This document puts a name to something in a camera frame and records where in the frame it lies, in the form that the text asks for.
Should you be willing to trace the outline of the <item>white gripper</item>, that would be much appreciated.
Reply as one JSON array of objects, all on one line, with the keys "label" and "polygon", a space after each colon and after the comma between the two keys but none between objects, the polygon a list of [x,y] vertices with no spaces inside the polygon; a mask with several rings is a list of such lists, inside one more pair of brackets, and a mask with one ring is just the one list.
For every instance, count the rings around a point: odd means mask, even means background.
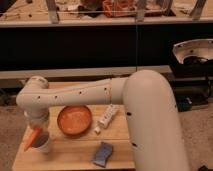
[{"label": "white gripper", "polygon": [[50,118],[48,114],[42,115],[40,117],[33,117],[27,113],[24,113],[24,116],[26,117],[27,123],[31,129],[42,128],[47,130],[49,127]]}]

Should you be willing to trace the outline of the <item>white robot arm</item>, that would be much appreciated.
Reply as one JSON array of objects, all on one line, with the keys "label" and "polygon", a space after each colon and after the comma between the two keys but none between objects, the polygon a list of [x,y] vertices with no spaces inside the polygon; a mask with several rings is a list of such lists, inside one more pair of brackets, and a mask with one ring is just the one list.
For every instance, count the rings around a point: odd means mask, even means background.
[{"label": "white robot arm", "polygon": [[136,171],[190,171],[174,93],[156,71],[56,89],[33,76],[16,103],[34,126],[43,125],[52,106],[122,104]]}]

